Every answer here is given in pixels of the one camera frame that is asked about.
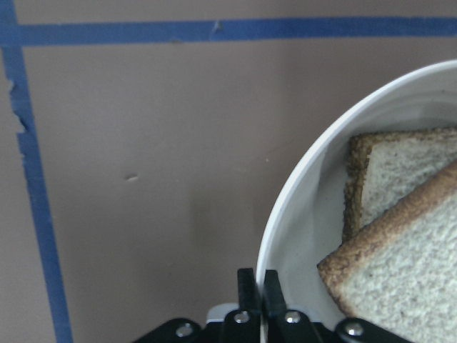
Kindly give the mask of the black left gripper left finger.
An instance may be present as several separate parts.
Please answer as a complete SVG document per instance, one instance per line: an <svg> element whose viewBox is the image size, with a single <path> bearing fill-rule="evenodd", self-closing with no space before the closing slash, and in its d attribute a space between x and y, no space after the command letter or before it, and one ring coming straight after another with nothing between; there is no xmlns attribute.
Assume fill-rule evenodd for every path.
<svg viewBox="0 0 457 343"><path fill-rule="evenodd" d="M261 299L252 268L237 271L238 308L224 318L221 342L260 342Z"/></svg>

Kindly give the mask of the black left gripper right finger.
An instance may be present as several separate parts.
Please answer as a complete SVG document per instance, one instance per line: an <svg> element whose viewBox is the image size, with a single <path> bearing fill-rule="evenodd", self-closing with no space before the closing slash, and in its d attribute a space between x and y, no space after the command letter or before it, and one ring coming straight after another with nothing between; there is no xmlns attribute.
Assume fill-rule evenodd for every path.
<svg viewBox="0 0 457 343"><path fill-rule="evenodd" d="M267 342L321 342L308 316L287 307L276 270L267 269L265 272L263 310Z"/></svg>

